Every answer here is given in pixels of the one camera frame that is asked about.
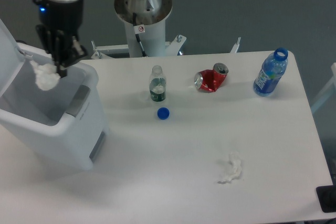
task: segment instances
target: cable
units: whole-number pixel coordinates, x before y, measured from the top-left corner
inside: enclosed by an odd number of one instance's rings
[[[136,24],[137,24],[137,21],[136,21],[136,13],[133,13],[133,27],[136,26]],[[142,43],[141,43],[139,34],[135,34],[135,37],[136,37],[137,42],[138,42],[139,45],[140,45],[140,49],[141,49],[141,53],[142,53],[142,57],[147,57],[147,54],[145,53],[145,49],[143,48],[143,45],[142,45]]]

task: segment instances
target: trash bin lid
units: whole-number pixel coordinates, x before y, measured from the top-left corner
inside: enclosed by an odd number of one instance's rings
[[[24,55],[19,51],[18,44],[0,19],[0,97],[25,62]]]

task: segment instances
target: crushed soda can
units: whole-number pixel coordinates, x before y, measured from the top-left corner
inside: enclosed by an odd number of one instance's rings
[[[225,80],[229,69],[223,63],[214,64],[213,69],[206,69],[195,75],[195,86],[208,92],[215,92]]]

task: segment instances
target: blue bottle cap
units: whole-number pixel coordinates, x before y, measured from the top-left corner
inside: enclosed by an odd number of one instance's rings
[[[286,48],[279,47],[277,50],[274,52],[274,58],[278,61],[284,61],[288,57],[288,51]]]
[[[159,108],[158,109],[158,117],[161,120],[165,120],[169,117],[169,109],[167,108]]]

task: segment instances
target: white trash bin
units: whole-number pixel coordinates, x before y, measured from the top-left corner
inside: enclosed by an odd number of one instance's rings
[[[39,154],[92,168],[109,133],[95,69],[77,63],[55,88],[42,91],[29,60],[44,65],[53,62],[51,57],[35,47],[19,47],[1,20],[0,45],[0,123]]]

